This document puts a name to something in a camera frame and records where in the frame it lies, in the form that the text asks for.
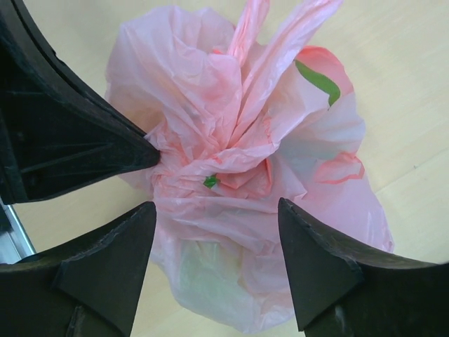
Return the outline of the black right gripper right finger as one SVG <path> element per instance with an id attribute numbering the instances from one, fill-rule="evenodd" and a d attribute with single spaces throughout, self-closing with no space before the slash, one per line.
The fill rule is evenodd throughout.
<path id="1" fill-rule="evenodd" d="M 280 199 L 278 224 L 306 336 L 447 336 L 448 265 L 364 244 Z"/>

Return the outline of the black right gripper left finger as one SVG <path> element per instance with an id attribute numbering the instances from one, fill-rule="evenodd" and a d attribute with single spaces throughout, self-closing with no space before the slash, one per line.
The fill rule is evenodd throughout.
<path id="1" fill-rule="evenodd" d="M 146 201 L 64 244 L 1 265 L 2 336 L 129 336 L 156 225 Z"/>

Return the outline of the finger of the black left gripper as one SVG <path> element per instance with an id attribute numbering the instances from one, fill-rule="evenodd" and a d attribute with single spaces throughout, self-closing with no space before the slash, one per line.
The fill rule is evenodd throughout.
<path id="1" fill-rule="evenodd" d="M 144 132 L 61 61 L 22 1 L 1 2 L 1 198 L 43 201 L 155 166 Z"/>

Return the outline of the pink plastic bag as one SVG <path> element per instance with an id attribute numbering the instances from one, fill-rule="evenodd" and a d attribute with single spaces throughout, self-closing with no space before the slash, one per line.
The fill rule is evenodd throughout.
<path id="1" fill-rule="evenodd" d="M 294 315 L 278 229 L 289 199 L 392 251 L 357 156 L 365 124 L 340 61 L 309 40 L 340 7 L 303 1 L 268 44 L 268 1 L 237 24 L 214 10 L 158 7 L 120 26 L 107 101 L 161 153 L 123 176 L 155 203 L 151 260 L 181 306 L 242 333 Z"/>

